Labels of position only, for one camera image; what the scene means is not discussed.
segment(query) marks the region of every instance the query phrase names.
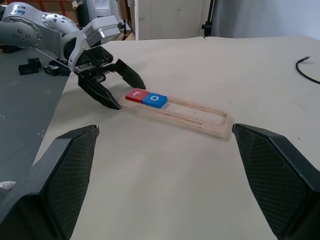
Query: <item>red block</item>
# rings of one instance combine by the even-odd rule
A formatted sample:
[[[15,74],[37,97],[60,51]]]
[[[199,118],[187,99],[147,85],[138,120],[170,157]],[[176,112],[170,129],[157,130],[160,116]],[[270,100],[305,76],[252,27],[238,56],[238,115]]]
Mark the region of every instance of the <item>red block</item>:
[[[149,93],[150,92],[146,90],[134,88],[127,95],[125,95],[125,99],[141,103],[142,99],[144,99]]]

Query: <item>wooden tray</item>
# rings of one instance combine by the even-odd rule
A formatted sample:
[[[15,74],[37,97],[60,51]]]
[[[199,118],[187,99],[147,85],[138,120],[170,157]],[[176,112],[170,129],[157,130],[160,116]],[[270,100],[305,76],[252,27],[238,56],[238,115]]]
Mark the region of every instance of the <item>wooden tray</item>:
[[[192,101],[168,97],[161,109],[121,98],[118,103],[123,107],[163,122],[193,129],[211,136],[223,138],[226,135],[230,115],[210,106]]]

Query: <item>blue block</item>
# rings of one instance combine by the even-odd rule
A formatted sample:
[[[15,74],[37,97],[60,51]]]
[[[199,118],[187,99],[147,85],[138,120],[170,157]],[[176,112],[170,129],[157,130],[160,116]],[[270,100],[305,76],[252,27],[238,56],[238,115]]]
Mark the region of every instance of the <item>blue block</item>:
[[[168,101],[166,96],[162,96],[156,93],[149,93],[144,99],[142,99],[142,103],[148,106],[152,106],[155,108],[162,108]]]

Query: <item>robotic arm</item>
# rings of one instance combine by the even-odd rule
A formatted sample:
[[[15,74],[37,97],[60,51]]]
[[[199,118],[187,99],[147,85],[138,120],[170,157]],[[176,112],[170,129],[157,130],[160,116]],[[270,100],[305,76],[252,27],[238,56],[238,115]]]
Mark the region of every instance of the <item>robotic arm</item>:
[[[24,2],[9,4],[2,18],[0,9],[1,44],[54,53],[68,61],[68,68],[78,75],[82,89],[104,106],[117,110],[121,106],[101,84],[106,80],[105,74],[117,72],[130,86],[146,89],[135,71],[120,59],[112,63],[113,56],[98,46],[119,34],[115,16],[96,18],[80,30],[66,16],[40,11]]]

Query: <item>gray table surface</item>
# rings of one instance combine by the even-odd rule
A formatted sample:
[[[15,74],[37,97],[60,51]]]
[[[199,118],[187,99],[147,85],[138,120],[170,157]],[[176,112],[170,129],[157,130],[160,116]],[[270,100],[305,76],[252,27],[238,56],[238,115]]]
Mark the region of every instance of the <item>gray table surface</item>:
[[[18,66],[29,58],[42,66],[51,60],[31,49],[0,53],[0,182],[28,172],[68,80],[43,70],[20,76]]]

